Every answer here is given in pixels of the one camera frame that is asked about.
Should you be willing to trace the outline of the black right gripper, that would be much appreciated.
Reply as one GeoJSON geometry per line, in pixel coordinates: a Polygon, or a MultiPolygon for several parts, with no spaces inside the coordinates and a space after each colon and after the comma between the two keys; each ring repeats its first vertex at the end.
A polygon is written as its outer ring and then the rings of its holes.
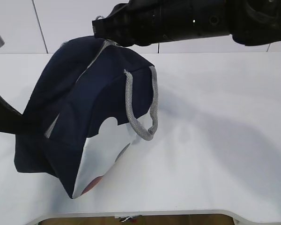
{"type": "Polygon", "coordinates": [[[192,22],[190,0],[131,0],[92,22],[94,36],[121,46],[148,46],[183,40],[192,22]]]}

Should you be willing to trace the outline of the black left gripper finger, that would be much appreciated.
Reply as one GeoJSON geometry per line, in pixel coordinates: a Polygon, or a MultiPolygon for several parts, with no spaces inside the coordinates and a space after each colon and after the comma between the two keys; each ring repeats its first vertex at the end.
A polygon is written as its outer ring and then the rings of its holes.
{"type": "Polygon", "coordinates": [[[0,95],[0,132],[20,134],[25,130],[23,116],[0,95]]]}

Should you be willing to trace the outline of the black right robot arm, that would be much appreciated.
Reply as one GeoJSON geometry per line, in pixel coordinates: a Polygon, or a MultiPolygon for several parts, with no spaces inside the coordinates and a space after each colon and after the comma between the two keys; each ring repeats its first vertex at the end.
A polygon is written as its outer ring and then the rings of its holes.
{"type": "Polygon", "coordinates": [[[281,0],[131,0],[92,26],[124,47],[227,35],[259,46],[281,41],[281,0]]]}

